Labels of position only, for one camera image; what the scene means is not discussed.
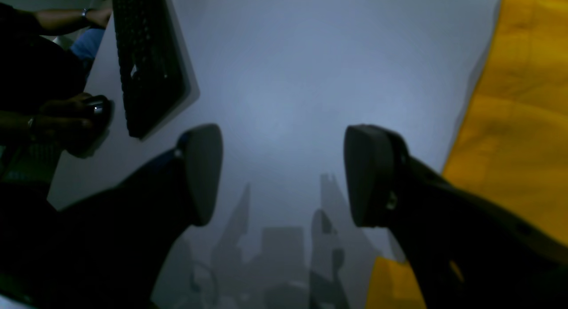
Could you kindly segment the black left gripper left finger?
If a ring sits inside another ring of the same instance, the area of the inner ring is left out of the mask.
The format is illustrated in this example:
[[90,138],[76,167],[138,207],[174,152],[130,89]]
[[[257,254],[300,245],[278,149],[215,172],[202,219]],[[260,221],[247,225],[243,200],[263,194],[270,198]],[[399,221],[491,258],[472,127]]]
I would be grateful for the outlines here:
[[222,132],[183,133],[115,187],[64,210],[1,184],[1,295],[41,309],[144,309],[176,239],[217,199]]

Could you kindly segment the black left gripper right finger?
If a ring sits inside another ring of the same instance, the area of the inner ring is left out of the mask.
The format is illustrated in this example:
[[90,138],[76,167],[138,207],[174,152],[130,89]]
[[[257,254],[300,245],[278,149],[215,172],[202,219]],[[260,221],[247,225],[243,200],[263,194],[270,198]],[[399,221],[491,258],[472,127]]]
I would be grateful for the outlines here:
[[454,187],[399,134],[349,125],[343,161],[353,222],[394,235],[429,309],[567,307],[567,247]]

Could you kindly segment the person's hand on mouse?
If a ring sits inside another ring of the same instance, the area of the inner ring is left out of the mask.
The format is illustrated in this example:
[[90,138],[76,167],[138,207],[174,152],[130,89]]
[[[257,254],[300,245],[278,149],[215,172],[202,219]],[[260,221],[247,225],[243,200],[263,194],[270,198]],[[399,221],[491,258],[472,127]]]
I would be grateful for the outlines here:
[[32,141],[55,143],[66,150],[66,145],[91,127],[83,100],[92,95],[80,95],[64,101],[49,101],[38,114],[28,121],[28,134]]

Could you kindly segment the person's forearm with watch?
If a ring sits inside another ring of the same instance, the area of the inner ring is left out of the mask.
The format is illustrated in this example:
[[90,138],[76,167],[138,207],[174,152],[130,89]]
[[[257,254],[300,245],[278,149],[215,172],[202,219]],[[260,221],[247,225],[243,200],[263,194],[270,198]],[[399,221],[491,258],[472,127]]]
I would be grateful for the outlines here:
[[51,9],[31,14],[41,35],[60,36],[91,26],[106,28],[112,9]]

